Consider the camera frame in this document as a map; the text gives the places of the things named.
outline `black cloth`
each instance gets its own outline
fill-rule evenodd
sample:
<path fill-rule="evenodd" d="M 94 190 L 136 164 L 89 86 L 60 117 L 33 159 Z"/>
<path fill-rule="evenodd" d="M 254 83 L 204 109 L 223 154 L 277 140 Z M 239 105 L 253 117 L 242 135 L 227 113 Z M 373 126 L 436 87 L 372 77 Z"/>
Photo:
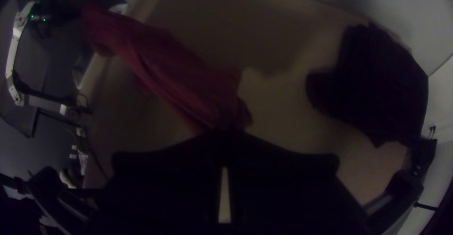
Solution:
<path fill-rule="evenodd" d="M 336 177 L 333 154 L 214 130 L 161 151 L 118 153 L 112 164 L 100 212 L 81 234 L 138 227 L 142 234 L 370 234 L 364 210 Z M 218 223 L 222 167 L 230 224 Z"/>
<path fill-rule="evenodd" d="M 415 148 L 428 103 L 428 77 L 412 55 L 374 24 L 349 27 L 333 71 L 306 80 L 312 105 L 351 124 L 376 147 Z"/>

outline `dark floor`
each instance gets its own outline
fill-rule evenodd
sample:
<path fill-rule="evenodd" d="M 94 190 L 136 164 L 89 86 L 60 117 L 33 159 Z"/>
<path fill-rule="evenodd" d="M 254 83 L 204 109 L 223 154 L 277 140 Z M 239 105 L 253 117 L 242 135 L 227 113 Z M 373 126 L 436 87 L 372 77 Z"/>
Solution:
<path fill-rule="evenodd" d="M 0 8 L 7 1 L 0 0 Z M 27 0 L 18 0 L 18 3 L 21 8 Z M 96 3 L 108 8 L 123 3 L 123 0 L 71 0 L 71 3 L 76 5 Z M 48 68 L 43 89 L 45 93 L 63 96 L 76 92 L 72 79 L 72 66 L 78 58 L 77 49 L 82 36 L 79 26 L 80 22 L 74 21 L 65 28 L 59 29 L 55 37 L 40 43 L 50 57 L 48 64 L 43 66 Z M 0 119 L 0 173 L 28 179 L 30 177 L 28 171 L 35 174 L 45 166 L 51 166 L 57 170 L 66 167 L 74 140 L 67 130 L 74 129 L 51 118 L 38 115 L 34 137 L 27 139 Z"/>

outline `red fabric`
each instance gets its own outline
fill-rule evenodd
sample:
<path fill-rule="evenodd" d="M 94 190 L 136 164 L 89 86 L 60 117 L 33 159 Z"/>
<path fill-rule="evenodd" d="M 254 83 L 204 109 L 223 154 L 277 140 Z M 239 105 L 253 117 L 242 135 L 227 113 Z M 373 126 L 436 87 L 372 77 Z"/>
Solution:
<path fill-rule="evenodd" d="M 209 67 L 170 32 L 128 17 L 95 7 L 84 8 L 82 15 L 86 37 L 95 50 L 101 55 L 119 55 L 195 133 L 244 128 L 252 122 L 237 97 L 240 68 Z"/>

